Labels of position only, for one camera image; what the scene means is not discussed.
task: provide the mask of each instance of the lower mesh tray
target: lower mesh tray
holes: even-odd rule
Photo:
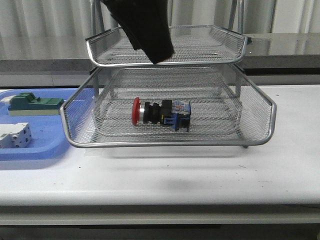
[[[190,102],[189,131],[132,124],[136,97]],[[272,136],[276,105],[235,66],[97,69],[60,109],[76,147],[261,145]]]

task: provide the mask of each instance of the gray countertop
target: gray countertop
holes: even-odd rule
[[[320,68],[320,33],[248,34],[252,43],[239,63],[244,69]],[[89,71],[85,39],[0,38],[0,72]]]

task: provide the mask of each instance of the white table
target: white table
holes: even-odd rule
[[[0,161],[0,206],[320,204],[320,85],[261,88],[277,104],[264,145],[70,147],[60,158]],[[19,224],[9,208],[0,224]],[[320,222],[307,210],[306,222]]]

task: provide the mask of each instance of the wire mesh tray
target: wire mesh tray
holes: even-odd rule
[[[158,65],[235,63],[245,55],[247,37],[237,32],[211,25],[169,29],[175,54]],[[99,67],[152,65],[141,49],[133,49],[120,27],[88,38],[86,46]]]
[[[189,132],[132,124],[135,97],[191,104]],[[69,142],[80,148],[261,145],[272,136],[276,104],[229,64],[98,68],[60,109]]]

